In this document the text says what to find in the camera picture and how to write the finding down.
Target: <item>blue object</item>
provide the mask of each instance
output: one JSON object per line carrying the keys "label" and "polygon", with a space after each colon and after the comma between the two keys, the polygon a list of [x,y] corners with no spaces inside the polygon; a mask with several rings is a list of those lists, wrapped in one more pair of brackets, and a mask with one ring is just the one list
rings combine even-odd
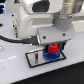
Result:
{"label": "blue object", "polygon": [[60,51],[57,54],[43,52],[43,57],[49,61],[57,61],[60,58]]}

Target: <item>red object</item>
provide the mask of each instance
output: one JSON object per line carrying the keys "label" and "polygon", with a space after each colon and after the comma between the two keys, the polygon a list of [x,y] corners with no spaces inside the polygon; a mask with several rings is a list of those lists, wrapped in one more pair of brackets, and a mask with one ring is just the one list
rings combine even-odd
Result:
{"label": "red object", "polygon": [[50,46],[50,49],[49,49],[48,53],[57,54],[59,51],[60,51],[59,45],[56,43],[56,44],[52,44]]}

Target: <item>black cable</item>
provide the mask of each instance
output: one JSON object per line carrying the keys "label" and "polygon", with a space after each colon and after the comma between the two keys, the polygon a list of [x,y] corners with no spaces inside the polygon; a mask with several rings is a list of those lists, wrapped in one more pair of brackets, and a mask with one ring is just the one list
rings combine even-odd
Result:
{"label": "black cable", "polygon": [[4,40],[4,41],[7,41],[7,42],[11,42],[11,43],[23,43],[22,40],[13,40],[13,39],[8,39],[6,37],[3,37],[0,35],[0,39],[1,40]]}
{"label": "black cable", "polygon": [[32,45],[38,44],[37,36],[31,36],[30,38],[23,39],[23,40],[14,40],[14,39],[9,39],[0,35],[0,39],[3,41],[10,42],[10,43],[23,43],[23,44],[32,44]]}

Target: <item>white panel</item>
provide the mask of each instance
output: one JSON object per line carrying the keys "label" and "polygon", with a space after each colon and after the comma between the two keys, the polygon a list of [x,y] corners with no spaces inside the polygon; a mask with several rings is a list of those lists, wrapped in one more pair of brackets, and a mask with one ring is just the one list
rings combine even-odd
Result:
{"label": "white panel", "polygon": [[15,0],[6,0],[5,7],[7,13],[17,13],[21,7],[20,3],[14,3]]}

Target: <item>white table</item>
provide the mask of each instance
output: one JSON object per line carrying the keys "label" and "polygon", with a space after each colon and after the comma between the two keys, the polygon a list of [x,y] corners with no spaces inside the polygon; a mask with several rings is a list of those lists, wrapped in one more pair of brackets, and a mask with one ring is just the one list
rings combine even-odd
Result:
{"label": "white table", "polygon": [[[12,23],[15,17],[17,18],[17,14],[14,17],[11,17],[11,14],[0,15],[0,22],[4,25],[0,27],[0,35],[16,39]],[[0,46],[3,47],[3,51],[0,52],[0,84],[10,84],[84,61],[84,33],[76,34],[74,39],[68,41],[64,50],[66,60],[36,68],[29,68],[25,53],[41,47],[13,44],[2,40],[0,40]]]}

